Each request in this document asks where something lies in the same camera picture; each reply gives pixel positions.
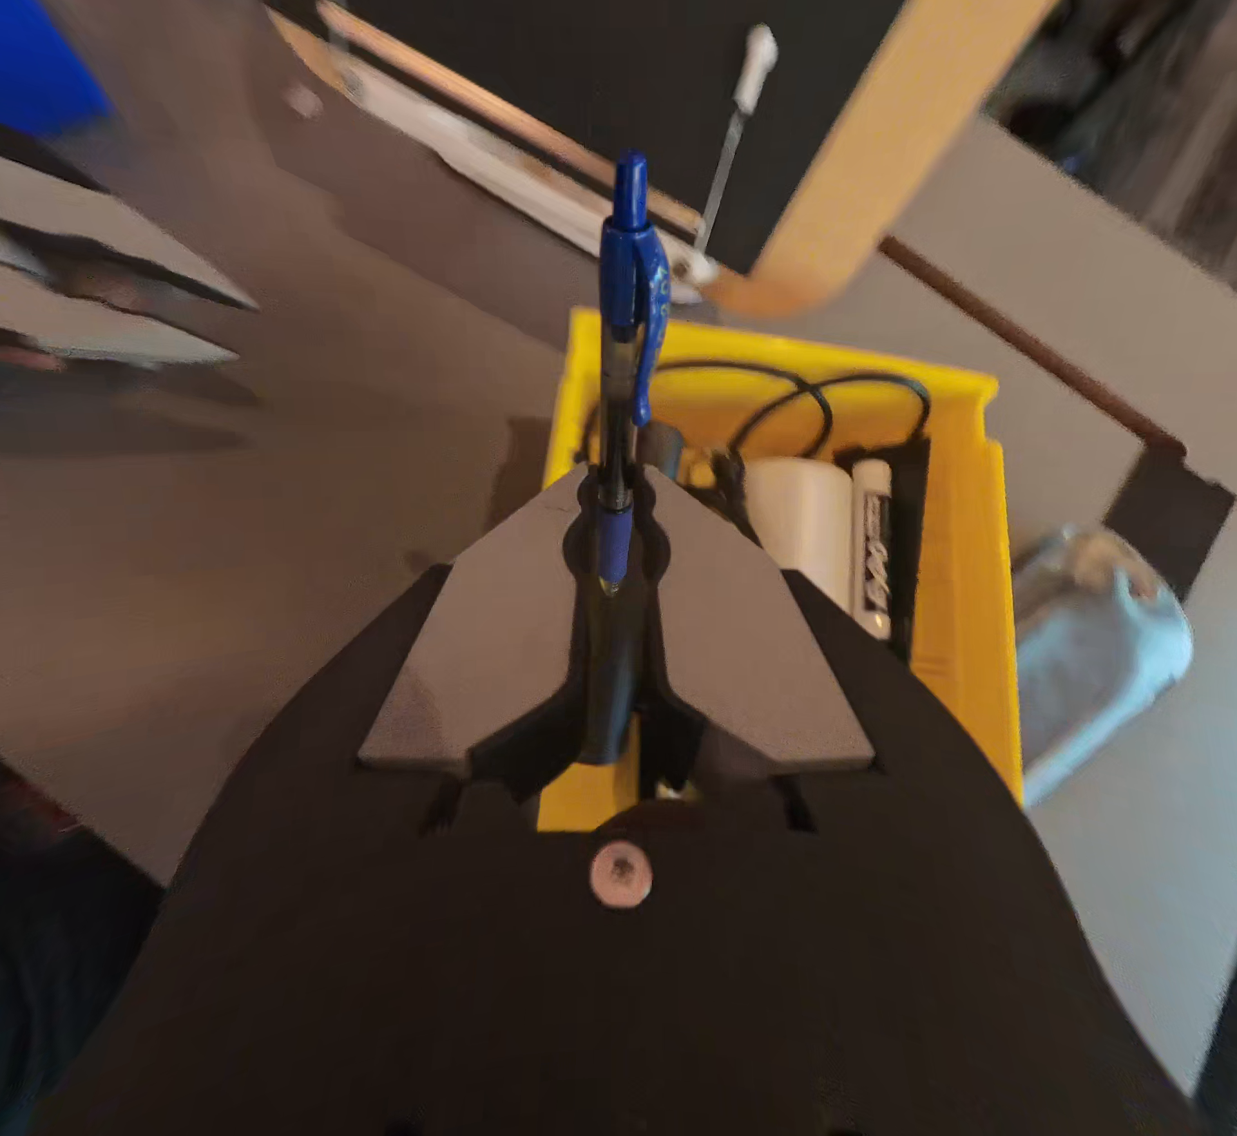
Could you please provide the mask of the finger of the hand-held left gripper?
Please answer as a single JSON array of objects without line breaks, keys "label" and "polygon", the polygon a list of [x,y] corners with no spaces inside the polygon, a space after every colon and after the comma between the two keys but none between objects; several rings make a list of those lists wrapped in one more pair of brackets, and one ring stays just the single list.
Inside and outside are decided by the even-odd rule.
[{"label": "finger of the hand-held left gripper", "polygon": [[136,368],[223,366],[239,355],[176,325],[78,300],[29,275],[2,272],[4,338],[43,355]]},{"label": "finger of the hand-held left gripper", "polygon": [[222,270],[124,201],[9,158],[2,160],[2,226],[40,256],[128,267],[212,303],[258,310]]}]

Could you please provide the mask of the dark blue pen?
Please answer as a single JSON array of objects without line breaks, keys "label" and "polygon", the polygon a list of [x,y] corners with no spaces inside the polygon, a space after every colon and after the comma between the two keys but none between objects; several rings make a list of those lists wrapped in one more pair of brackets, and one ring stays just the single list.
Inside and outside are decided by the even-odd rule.
[{"label": "dark blue pen", "polygon": [[600,234],[599,464],[591,519],[595,587],[588,603],[586,734],[581,758],[616,764],[643,679],[646,587],[630,576],[636,538],[638,437],[652,417],[671,302],[668,254],[649,215],[646,157],[616,168],[611,215]]}]

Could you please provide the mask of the yellow plastic bin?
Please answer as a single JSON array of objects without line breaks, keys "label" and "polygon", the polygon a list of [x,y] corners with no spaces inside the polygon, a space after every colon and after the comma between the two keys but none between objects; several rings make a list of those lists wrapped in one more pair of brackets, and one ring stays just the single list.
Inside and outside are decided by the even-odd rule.
[{"label": "yellow plastic bin", "polygon": [[[717,366],[671,371],[674,362],[723,360]],[[1017,693],[1017,639],[1001,445],[988,437],[985,412],[998,395],[995,377],[900,355],[834,343],[778,338],[703,324],[673,322],[654,379],[654,414],[679,428],[690,456],[726,447],[767,403],[805,382],[879,371],[911,377],[932,400],[925,425],[930,442],[925,515],[911,669],[976,740],[1023,807],[1023,747]],[[553,415],[543,486],[577,464],[581,445],[595,458],[591,417],[600,387],[600,314],[570,313],[565,365]],[[834,426],[816,450],[832,461],[846,450],[900,447],[922,414],[920,401],[900,387],[865,382],[827,392]],[[791,458],[810,450],[823,414],[807,395],[767,417],[744,442],[747,460]],[[635,803],[636,759],[618,767],[572,767],[545,794],[537,815],[543,832],[588,832]]]}]

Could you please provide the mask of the blue plastic bin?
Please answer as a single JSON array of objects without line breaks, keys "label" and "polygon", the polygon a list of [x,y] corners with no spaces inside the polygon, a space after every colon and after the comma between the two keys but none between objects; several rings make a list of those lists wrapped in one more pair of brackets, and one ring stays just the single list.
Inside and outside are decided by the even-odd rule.
[{"label": "blue plastic bin", "polygon": [[2,0],[2,123],[53,141],[109,120],[114,106],[43,0]]}]

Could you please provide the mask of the clear plastic container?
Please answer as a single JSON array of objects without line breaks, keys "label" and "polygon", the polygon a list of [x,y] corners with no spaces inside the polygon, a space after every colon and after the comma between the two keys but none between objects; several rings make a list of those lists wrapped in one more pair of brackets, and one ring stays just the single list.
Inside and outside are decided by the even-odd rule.
[{"label": "clear plastic container", "polygon": [[1023,802],[1040,805],[1181,684],[1195,633],[1168,581],[1105,526],[1064,526],[1014,572]]}]

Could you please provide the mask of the black wooden book stand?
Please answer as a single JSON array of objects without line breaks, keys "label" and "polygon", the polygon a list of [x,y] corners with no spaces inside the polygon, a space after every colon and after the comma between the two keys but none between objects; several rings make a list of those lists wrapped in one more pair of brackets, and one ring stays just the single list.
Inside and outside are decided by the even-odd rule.
[{"label": "black wooden book stand", "polygon": [[749,34],[778,60],[737,147],[707,295],[752,316],[856,278],[1058,0],[264,0],[520,146],[611,187],[649,158],[651,209],[704,221]]}]

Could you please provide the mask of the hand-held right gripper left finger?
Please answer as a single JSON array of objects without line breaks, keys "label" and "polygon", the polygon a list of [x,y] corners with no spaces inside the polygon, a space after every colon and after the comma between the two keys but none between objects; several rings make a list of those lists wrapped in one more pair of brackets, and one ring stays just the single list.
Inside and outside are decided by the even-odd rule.
[{"label": "hand-held right gripper left finger", "polygon": [[365,767],[504,785],[537,797],[581,751],[572,673],[578,466],[464,549],[359,750]]}]

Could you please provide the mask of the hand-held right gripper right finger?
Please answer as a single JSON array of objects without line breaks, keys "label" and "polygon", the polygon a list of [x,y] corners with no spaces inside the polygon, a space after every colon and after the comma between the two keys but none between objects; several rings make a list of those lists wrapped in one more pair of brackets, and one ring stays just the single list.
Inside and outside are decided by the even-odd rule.
[{"label": "hand-held right gripper right finger", "polygon": [[777,562],[659,469],[644,480],[668,542],[657,584],[665,693],[700,737],[687,781],[870,770],[875,745]]}]

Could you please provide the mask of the black dry erase marker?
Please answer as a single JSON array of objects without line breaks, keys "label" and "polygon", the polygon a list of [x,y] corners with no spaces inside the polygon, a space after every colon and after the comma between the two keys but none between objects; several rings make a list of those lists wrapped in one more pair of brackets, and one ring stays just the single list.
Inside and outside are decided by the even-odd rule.
[{"label": "black dry erase marker", "polygon": [[892,641],[892,467],[878,458],[851,472],[851,616],[876,641]]}]

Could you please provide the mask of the white peg handle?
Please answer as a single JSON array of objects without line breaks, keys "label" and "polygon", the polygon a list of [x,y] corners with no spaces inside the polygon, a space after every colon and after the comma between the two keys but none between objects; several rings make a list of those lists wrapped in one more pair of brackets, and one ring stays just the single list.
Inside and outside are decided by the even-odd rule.
[{"label": "white peg handle", "polygon": [[760,545],[783,572],[804,575],[851,614],[853,482],[835,464],[763,458],[747,464],[745,502]]}]

